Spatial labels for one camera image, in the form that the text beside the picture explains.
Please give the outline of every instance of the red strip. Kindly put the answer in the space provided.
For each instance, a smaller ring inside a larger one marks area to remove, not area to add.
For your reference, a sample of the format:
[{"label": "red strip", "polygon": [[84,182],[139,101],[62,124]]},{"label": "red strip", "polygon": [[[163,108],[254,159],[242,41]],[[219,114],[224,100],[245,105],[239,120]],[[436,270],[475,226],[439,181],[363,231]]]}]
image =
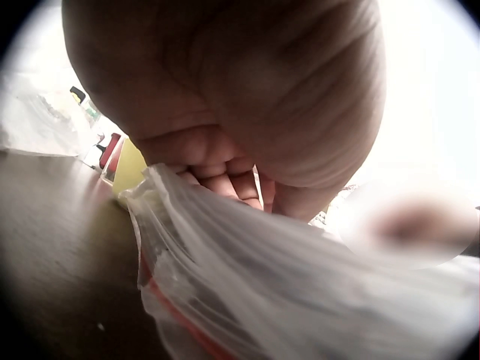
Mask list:
[{"label": "red strip", "polygon": [[210,339],[200,329],[198,329],[189,319],[187,319],[161,292],[158,284],[152,276],[152,272],[145,261],[143,253],[140,253],[140,262],[150,280],[148,285],[151,291],[156,295],[158,301],[170,312],[170,314],[183,325],[190,335],[216,360],[236,360],[230,353],[223,349],[219,344]]}]

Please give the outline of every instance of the table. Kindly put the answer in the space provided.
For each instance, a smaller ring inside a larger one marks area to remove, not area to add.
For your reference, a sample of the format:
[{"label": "table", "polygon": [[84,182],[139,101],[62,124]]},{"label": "table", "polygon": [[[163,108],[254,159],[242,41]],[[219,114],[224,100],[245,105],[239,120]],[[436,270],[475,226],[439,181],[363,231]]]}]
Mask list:
[{"label": "table", "polygon": [[0,152],[0,189],[4,298],[49,357],[168,359],[136,287],[130,217],[99,174]]}]

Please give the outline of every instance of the fist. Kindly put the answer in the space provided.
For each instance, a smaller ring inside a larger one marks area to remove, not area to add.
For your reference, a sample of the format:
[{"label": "fist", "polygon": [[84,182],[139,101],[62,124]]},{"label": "fist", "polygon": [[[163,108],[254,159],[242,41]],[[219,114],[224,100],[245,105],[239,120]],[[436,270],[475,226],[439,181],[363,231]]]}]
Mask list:
[{"label": "fist", "polygon": [[92,100],[191,183],[309,221],[360,167],[384,104],[373,0],[63,2]]}]

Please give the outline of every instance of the red object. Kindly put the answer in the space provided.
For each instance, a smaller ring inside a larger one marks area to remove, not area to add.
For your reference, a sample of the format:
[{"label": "red object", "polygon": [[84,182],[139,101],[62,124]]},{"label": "red object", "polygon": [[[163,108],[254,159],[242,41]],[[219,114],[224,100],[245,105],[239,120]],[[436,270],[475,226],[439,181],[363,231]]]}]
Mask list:
[{"label": "red object", "polygon": [[[100,168],[101,169],[103,169],[105,167],[105,165],[107,164],[107,161],[110,158],[110,156],[112,155],[112,151],[113,151],[113,149],[115,149],[115,146],[117,145],[119,140],[120,140],[120,134],[117,134],[116,132],[114,132],[112,134],[112,138],[110,139],[110,143],[108,143],[107,148],[105,149],[102,156],[100,157]],[[118,164],[118,159],[115,162],[115,169],[113,171],[115,171],[117,169],[117,164]]]}]

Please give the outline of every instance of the plastic bag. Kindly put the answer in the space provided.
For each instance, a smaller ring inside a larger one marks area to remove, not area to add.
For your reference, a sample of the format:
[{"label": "plastic bag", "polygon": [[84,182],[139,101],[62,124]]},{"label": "plastic bag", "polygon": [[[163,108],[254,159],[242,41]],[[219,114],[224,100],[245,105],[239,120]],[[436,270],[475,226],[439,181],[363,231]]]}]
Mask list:
[{"label": "plastic bag", "polygon": [[77,156],[96,143],[89,115],[70,94],[80,82],[67,56],[60,5],[36,7],[2,59],[0,150]]},{"label": "plastic bag", "polygon": [[122,195],[144,306],[175,359],[450,359],[478,331],[476,258],[396,270],[164,165],[144,175]]},{"label": "plastic bag", "polygon": [[86,114],[68,89],[42,91],[28,77],[1,73],[0,150],[77,156],[95,141]]}]

